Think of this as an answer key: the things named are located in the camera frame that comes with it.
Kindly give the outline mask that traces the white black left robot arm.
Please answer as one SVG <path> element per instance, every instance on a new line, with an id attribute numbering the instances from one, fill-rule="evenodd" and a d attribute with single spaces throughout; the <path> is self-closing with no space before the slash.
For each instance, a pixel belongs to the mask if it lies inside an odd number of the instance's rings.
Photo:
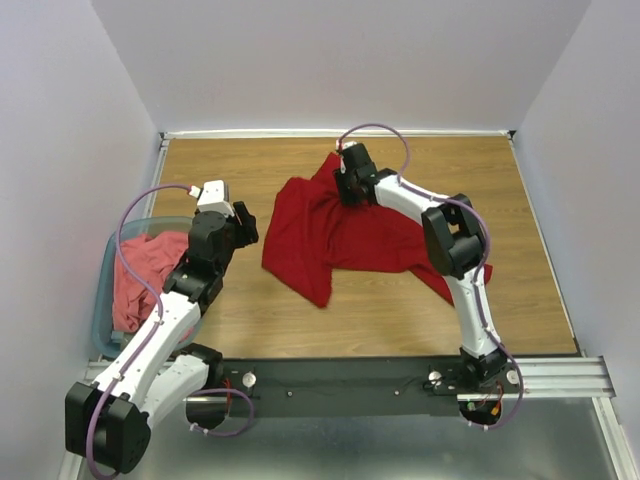
<path id="1" fill-rule="evenodd" d="M 191 395 L 219 398 L 224 415 L 235 398 L 255 409 L 246 393 L 232 388 L 220 352 L 201 345 L 179 349 L 178 344 L 220 293 L 234 252 L 258 239 L 256 219 L 243 202 L 233 203 L 228 214 L 198 209 L 188 247 L 149 318 L 91 383 L 70 387 L 64 400 L 65 447 L 86 459 L 95 478 L 131 472 L 153 428 Z"/>

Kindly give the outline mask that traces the dark red t-shirt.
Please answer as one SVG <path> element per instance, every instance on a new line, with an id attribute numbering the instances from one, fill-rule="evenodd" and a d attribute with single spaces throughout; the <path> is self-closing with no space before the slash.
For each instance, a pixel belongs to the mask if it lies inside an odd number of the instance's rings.
<path id="1" fill-rule="evenodd" d="M 422 227 L 381 206 L 344 206 L 331 153 L 309 179 L 290 178 L 276 195 L 262 267 L 315 306 L 328 305 L 335 269 L 409 271 L 446 302 L 452 295 L 427 258 Z"/>

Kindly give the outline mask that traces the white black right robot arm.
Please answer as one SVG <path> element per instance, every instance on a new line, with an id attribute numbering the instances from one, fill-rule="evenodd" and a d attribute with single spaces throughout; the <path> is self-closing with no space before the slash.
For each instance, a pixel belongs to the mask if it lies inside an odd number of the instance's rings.
<path id="1" fill-rule="evenodd" d="M 391 169 L 379 170 L 361 143 L 339 144 L 337 153 L 340 166 L 334 178 L 344 204 L 378 205 L 422 226 L 428 260 L 444 277 L 458 316 L 459 381 L 471 391 L 485 390 L 508 362 L 486 293 L 490 251 L 486 223 L 463 194 L 447 197 L 418 187 Z"/>

